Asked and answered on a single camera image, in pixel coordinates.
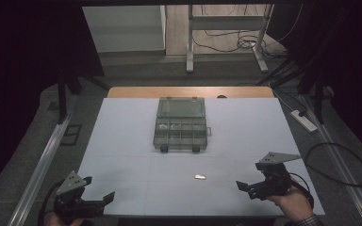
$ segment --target power strip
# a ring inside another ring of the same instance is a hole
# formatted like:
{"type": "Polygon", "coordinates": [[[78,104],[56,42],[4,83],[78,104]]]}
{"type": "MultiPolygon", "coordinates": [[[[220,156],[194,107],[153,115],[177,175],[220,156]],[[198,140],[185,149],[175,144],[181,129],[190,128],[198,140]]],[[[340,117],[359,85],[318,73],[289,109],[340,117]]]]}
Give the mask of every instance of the power strip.
{"type": "Polygon", "coordinates": [[[309,133],[312,133],[317,130],[317,127],[309,121],[305,116],[299,116],[299,111],[294,110],[290,112],[290,115],[295,118],[296,121],[298,121],[304,129],[306,129],[309,133]]]}

